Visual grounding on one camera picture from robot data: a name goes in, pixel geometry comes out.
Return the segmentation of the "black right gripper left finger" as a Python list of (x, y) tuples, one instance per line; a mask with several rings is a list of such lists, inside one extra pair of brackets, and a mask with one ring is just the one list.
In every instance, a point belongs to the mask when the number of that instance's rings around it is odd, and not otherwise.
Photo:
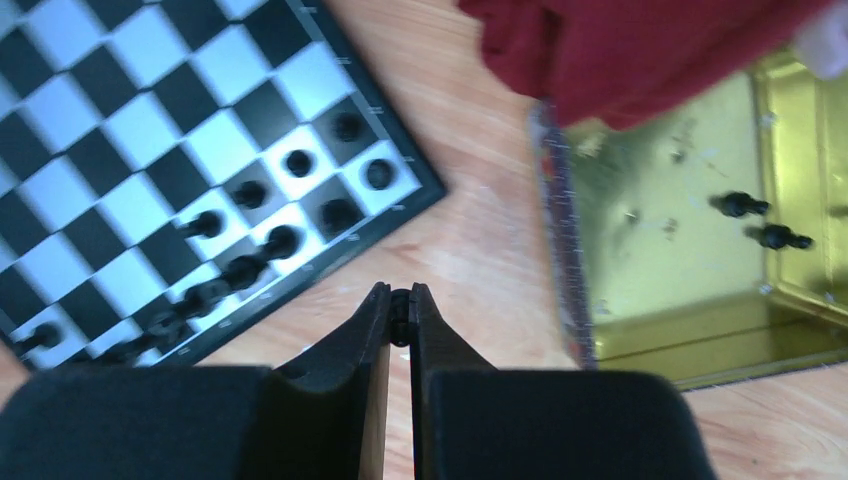
[(391, 290), (280, 367), (83, 364), (1, 411), (5, 479), (379, 479)]

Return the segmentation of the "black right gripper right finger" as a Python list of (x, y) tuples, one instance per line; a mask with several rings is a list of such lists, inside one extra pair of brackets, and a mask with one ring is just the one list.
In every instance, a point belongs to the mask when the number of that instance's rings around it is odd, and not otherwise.
[(419, 479), (712, 479), (694, 416), (643, 372), (499, 369), (409, 295)]

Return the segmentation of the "black white chessboard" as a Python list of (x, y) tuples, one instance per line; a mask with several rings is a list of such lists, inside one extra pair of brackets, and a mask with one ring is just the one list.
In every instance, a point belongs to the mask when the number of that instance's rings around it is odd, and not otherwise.
[(447, 189), (322, 1), (1, 5), (1, 339), (194, 363)]

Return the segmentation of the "yellow metal tin tray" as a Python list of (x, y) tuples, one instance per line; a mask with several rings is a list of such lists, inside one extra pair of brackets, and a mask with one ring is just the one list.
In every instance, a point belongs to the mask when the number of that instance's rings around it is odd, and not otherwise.
[(773, 53), (638, 128), (529, 114), (559, 315), (584, 369), (682, 390), (847, 359), (847, 79)]

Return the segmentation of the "black chess piece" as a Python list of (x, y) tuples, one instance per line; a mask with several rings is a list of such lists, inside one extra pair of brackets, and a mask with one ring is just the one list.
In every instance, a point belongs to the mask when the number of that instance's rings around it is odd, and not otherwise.
[(389, 308), (390, 341), (399, 348), (410, 343), (410, 295), (409, 289), (396, 289), (391, 293)]

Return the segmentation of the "black pieces set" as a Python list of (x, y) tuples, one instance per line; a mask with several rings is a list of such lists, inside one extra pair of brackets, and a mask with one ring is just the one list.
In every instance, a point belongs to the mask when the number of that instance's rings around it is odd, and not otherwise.
[(339, 245), (362, 245), (367, 228), (422, 189), (401, 153), (348, 98), (304, 121), (222, 108), (185, 133), (143, 105), (76, 132), (54, 154), (21, 115), (9, 115), (1, 124), (1, 335), (21, 341), (54, 326), (54, 346), (23, 356), (36, 369), (98, 355), (149, 328), (191, 286), (258, 252), (274, 228), (294, 231), (289, 256), (142, 357), (157, 362), (303, 285)]

